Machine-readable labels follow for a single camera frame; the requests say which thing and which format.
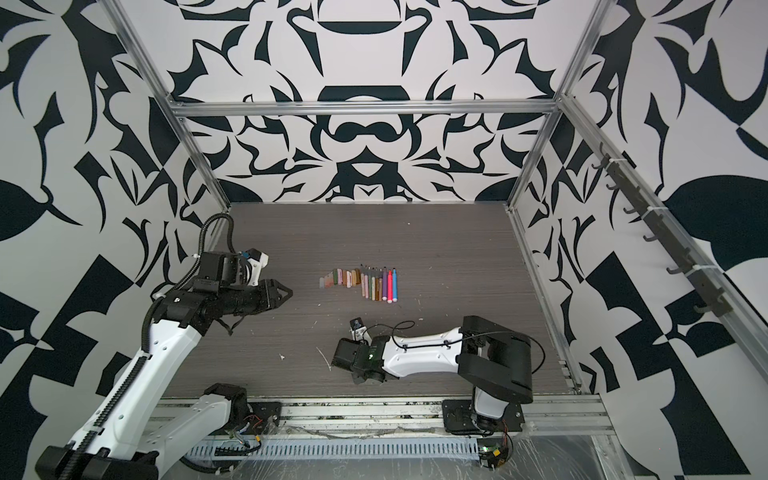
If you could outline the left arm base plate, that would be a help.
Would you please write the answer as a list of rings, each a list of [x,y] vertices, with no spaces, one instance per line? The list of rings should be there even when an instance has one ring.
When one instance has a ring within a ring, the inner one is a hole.
[[[249,402],[242,425],[241,435],[260,436],[275,430],[281,421],[282,403],[279,401]]]

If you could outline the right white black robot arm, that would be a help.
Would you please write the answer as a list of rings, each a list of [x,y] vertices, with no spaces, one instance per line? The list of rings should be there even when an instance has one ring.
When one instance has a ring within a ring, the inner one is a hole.
[[[472,386],[472,398],[444,403],[444,428],[452,434],[489,435],[522,422],[521,407],[533,402],[533,376],[546,360],[537,339],[476,315],[443,333],[401,335],[414,326],[411,320],[366,326],[355,318],[330,365],[349,372],[356,384],[458,375]]]

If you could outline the small green circuit board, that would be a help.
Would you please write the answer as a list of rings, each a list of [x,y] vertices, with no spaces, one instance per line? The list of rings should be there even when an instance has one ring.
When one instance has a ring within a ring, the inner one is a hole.
[[[514,447],[511,437],[503,435],[497,438],[478,440],[478,460],[482,468],[496,470],[504,466],[511,458]]]

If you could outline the red pink marker pen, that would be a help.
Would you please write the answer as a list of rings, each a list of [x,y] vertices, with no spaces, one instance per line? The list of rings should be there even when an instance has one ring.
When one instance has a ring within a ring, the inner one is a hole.
[[[386,301],[393,303],[393,273],[391,270],[386,272]]]

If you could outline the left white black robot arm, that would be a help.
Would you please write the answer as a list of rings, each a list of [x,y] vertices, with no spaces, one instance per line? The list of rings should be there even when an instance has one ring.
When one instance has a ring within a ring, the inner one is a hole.
[[[171,380],[215,323],[243,321],[279,308],[293,292],[261,271],[267,254],[203,252],[192,278],[155,300],[141,345],[106,399],[64,446],[49,446],[35,465],[42,479],[158,479],[206,436],[248,427],[244,388],[216,383],[153,433],[145,431]]]

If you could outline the purple marker pen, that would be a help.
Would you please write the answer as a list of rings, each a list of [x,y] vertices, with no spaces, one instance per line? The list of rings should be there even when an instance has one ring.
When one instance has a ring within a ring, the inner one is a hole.
[[[381,280],[382,280],[382,287],[381,287],[382,288],[382,296],[381,296],[382,301],[383,302],[389,302],[390,301],[390,298],[389,298],[390,294],[389,294],[389,286],[388,286],[389,285],[389,271],[388,271],[388,269],[386,269],[386,268],[383,269]]]

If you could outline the aluminium front rail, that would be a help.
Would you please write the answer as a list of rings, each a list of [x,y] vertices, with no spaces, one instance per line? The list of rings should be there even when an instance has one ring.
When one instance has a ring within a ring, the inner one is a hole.
[[[373,438],[387,435],[450,435],[444,429],[441,402],[467,397],[370,397],[370,398],[255,398],[282,403],[280,425],[264,435],[303,435],[323,438]],[[602,400],[593,395],[536,396],[521,406],[525,423],[516,434],[529,435],[612,435],[615,433]],[[234,427],[218,424],[205,435],[247,437]]]

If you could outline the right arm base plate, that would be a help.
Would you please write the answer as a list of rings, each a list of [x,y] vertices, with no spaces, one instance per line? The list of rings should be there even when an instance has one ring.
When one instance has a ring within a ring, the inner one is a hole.
[[[475,412],[469,399],[447,399],[441,402],[444,429],[454,435],[489,436],[495,433],[519,433],[525,417],[520,405],[507,405],[499,419],[482,416]]]

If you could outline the blue marker pen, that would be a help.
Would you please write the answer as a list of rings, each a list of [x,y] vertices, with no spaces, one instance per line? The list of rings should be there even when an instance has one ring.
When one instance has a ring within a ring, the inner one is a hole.
[[[397,270],[392,269],[393,273],[393,303],[398,301],[398,282],[397,282]]]

